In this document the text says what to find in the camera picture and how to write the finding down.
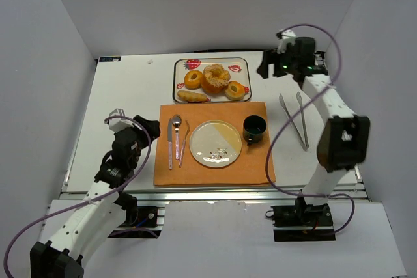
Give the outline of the pale bagel bread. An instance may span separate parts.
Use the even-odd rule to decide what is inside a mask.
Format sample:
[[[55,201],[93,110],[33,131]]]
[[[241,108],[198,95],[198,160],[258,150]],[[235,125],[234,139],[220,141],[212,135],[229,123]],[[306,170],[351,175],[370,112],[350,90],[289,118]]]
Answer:
[[[230,81],[225,89],[225,95],[232,101],[240,101],[245,97],[245,86],[237,81]]]

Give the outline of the orange cloth placemat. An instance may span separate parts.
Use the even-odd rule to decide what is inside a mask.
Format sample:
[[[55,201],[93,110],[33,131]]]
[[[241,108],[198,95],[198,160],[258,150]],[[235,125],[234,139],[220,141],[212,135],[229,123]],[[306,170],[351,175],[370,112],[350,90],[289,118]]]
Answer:
[[[155,186],[261,185],[275,179],[269,133],[248,145],[244,121],[267,118],[264,102],[162,105]]]

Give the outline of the large sugared crown bun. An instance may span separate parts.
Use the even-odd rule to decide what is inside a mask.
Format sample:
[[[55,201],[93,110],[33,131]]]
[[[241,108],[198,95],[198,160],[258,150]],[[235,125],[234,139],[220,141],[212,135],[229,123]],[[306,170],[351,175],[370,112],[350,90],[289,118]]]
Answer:
[[[203,70],[201,87],[205,93],[218,94],[228,86],[231,74],[221,64],[208,65]]]

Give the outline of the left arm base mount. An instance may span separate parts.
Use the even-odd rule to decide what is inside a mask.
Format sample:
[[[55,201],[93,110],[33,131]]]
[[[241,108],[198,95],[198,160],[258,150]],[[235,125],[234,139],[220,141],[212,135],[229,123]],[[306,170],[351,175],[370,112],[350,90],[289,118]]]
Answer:
[[[165,209],[157,206],[138,206],[118,226],[109,238],[157,239],[164,225]]]

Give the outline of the twisted bread stick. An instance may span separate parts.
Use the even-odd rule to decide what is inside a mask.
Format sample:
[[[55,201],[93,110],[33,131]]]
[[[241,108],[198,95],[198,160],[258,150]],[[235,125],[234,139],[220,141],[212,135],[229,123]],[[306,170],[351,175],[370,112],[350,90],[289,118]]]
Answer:
[[[206,94],[201,94],[197,92],[190,92],[190,91],[178,91],[177,96],[180,100],[188,103],[201,103],[201,102],[209,102],[210,99]]]

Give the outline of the pink handled spoon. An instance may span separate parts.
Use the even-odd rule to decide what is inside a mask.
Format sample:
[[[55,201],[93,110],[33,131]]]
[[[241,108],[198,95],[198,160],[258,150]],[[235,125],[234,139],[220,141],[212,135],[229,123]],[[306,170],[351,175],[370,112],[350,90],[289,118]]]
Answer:
[[[180,115],[174,115],[172,118],[172,124],[175,128],[175,159],[179,160],[180,150],[179,150],[179,128],[182,123],[182,118]]]

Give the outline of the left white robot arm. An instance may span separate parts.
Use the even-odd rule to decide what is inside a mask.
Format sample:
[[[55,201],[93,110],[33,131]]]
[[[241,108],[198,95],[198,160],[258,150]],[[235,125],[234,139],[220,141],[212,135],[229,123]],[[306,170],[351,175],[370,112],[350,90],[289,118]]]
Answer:
[[[31,277],[83,277],[86,263],[106,238],[117,227],[133,225],[137,219],[137,199],[124,189],[144,168],[141,152],[149,151],[159,138],[160,123],[139,115],[128,118],[120,109],[105,123],[114,133],[111,150],[66,222],[48,240],[32,247]]]

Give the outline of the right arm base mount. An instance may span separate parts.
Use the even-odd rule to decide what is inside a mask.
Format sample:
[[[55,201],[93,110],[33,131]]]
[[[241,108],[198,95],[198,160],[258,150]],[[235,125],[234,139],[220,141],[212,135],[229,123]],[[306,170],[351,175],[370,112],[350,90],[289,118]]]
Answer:
[[[331,242],[336,240],[329,205],[297,208],[272,206],[265,212],[273,225],[275,242]]]

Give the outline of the left corner blue label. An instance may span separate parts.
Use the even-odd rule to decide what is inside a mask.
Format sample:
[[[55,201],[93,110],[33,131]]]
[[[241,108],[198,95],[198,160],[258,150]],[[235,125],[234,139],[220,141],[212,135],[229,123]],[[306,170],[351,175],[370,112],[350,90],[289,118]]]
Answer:
[[[106,62],[120,62],[121,56],[107,56],[107,57],[100,57],[98,59],[100,63],[106,63]]]

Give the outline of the pink handled fork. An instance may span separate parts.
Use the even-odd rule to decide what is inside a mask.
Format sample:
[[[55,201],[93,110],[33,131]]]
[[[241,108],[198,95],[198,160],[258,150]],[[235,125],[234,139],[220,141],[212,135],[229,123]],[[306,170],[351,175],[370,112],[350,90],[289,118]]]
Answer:
[[[186,122],[187,129],[186,129],[186,133],[185,133],[184,140],[182,142],[182,146],[181,146],[181,150],[180,150],[180,156],[179,156],[179,167],[180,168],[182,167],[182,164],[183,164],[185,148],[186,148],[186,143],[187,143],[187,137],[188,137],[188,134],[190,132],[190,124],[189,124],[188,120],[185,120],[185,122]]]

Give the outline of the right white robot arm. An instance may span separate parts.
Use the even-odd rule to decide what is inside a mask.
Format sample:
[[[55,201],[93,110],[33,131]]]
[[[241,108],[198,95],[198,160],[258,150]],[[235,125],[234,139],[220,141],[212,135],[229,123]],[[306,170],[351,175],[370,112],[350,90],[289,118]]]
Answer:
[[[318,165],[309,183],[296,194],[295,214],[303,218],[323,210],[338,182],[364,162],[371,123],[349,108],[333,85],[335,78],[315,63],[314,38],[297,37],[291,31],[281,31],[277,37],[275,73],[291,74],[310,98],[295,115],[314,105],[324,123],[316,149]]]

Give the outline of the cream two-tone plate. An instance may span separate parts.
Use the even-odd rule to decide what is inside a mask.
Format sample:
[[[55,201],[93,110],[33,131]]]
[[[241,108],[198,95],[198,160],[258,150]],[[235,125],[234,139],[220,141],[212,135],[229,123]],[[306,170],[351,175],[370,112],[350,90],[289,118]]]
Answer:
[[[242,151],[238,130],[228,122],[209,120],[200,124],[190,136],[190,152],[205,167],[219,169],[234,163]]]

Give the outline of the dark green mug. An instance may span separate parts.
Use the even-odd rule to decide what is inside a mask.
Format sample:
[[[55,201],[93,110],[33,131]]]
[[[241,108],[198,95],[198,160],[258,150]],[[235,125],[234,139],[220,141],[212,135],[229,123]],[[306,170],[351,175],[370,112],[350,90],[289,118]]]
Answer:
[[[243,122],[243,138],[247,145],[260,143],[266,132],[267,123],[263,117],[258,115],[250,115]]]

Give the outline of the aluminium table frame rail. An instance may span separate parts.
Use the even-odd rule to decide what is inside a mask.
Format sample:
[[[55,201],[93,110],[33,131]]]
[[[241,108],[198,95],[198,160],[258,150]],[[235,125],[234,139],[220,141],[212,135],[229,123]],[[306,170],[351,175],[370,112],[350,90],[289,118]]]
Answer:
[[[278,98],[283,96],[288,109],[294,111],[298,107],[295,98],[298,85],[288,76],[263,79],[258,75],[257,68],[263,56],[259,51],[233,51],[231,56],[246,60],[252,100],[266,104],[269,133],[277,135],[286,119]],[[80,200],[90,188],[101,159],[113,141],[113,134],[104,124],[104,118],[112,110],[122,108],[130,117],[141,115],[156,120],[160,107],[172,103],[174,65],[179,59],[179,54],[160,54],[98,61],[81,132],[62,188],[62,200]],[[286,191],[297,191],[306,185],[316,168],[315,145],[323,122],[313,107],[306,110],[305,117],[309,139],[307,151],[302,150],[290,128],[279,135],[274,145],[274,170],[278,184]],[[154,156],[151,156],[139,176],[128,185],[128,191],[151,204],[225,200],[291,202],[287,193],[268,186],[156,187],[153,172]]]

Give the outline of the pink handled knife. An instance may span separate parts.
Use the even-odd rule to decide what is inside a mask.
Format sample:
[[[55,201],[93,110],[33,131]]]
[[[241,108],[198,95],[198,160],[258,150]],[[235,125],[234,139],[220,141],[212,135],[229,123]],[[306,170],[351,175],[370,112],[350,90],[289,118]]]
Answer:
[[[172,168],[173,168],[172,118],[170,118],[168,120],[168,125],[167,125],[167,142],[168,142],[169,170],[172,170]]]

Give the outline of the strawberry pattern tray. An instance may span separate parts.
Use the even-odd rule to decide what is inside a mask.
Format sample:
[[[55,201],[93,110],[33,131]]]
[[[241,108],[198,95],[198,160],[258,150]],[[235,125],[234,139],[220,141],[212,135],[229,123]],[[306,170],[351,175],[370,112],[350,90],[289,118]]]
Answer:
[[[241,57],[179,59],[174,65],[174,102],[247,102],[251,97],[248,63]]]

